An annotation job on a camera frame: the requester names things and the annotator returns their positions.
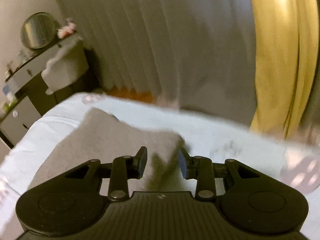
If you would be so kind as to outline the grey sweatpants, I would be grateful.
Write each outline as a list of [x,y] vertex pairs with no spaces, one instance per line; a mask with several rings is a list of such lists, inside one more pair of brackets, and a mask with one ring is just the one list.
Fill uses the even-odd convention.
[[55,146],[29,187],[36,187],[88,160],[111,163],[117,157],[134,156],[145,146],[148,161],[143,176],[129,180],[129,192],[160,191],[167,176],[177,167],[178,148],[183,143],[182,137],[174,132],[137,129],[93,108],[80,126]]

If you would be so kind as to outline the light blue bed sheet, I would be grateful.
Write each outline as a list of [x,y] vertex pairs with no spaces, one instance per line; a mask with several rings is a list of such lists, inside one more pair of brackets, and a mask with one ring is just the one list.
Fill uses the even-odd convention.
[[18,195],[26,190],[54,147],[80,125],[92,108],[136,128],[176,132],[185,140],[191,155],[202,155],[215,162],[235,158],[274,178],[280,177],[286,165],[319,155],[319,148],[305,140],[283,141],[259,136],[250,133],[247,127],[214,116],[78,93],[37,120],[1,164],[1,178],[8,191],[1,204],[1,239],[15,239],[21,234],[21,228],[14,226],[13,220]]

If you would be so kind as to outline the grey bedside cabinet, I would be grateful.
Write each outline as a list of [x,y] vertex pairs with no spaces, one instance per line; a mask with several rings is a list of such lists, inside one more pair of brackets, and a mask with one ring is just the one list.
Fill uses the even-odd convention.
[[1,120],[1,138],[10,149],[14,148],[40,117],[29,97],[25,96]]

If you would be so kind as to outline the grey scalloped chair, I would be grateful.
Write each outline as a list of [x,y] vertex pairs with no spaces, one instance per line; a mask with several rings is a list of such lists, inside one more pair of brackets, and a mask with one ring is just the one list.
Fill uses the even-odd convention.
[[89,69],[84,43],[78,36],[73,36],[69,42],[58,49],[56,55],[49,59],[41,73],[47,85],[46,94],[61,90],[75,83]]

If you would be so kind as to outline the grey pleated curtain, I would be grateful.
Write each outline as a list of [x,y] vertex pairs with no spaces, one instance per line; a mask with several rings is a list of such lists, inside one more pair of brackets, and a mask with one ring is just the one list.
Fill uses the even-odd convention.
[[97,58],[104,89],[250,124],[256,109],[251,0],[56,0]]

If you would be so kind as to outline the grey vanity desk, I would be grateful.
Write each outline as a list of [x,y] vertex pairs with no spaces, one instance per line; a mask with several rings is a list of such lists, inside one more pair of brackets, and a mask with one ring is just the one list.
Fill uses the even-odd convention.
[[79,34],[71,35],[22,64],[18,70],[14,71],[12,76],[7,78],[5,81],[10,91],[16,94],[33,77],[44,70],[47,61],[53,58],[59,49],[65,47],[76,39],[81,39],[81,36]]

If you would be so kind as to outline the pink plush on desk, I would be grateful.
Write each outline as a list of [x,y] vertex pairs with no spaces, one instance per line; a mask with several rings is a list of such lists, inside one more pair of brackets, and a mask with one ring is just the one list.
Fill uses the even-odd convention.
[[73,35],[76,32],[76,24],[71,18],[67,18],[67,25],[57,30],[57,36],[59,39],[64,39],[69,35]]

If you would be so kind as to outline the round vanity mirror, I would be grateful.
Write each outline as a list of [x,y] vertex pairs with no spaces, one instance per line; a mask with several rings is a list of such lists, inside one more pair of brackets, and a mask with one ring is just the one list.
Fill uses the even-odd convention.
[[37,12],[22,24],[20,37],[22,44],[31,50],[50,45],[56,38],[59,23],[48,12]]

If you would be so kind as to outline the yellow curtain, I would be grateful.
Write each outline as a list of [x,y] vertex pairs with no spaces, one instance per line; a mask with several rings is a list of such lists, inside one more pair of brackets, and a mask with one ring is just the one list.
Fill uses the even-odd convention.
[[319,0],[251,0],[257,107],[251,130],[289,139],[311,94],[319,52]]

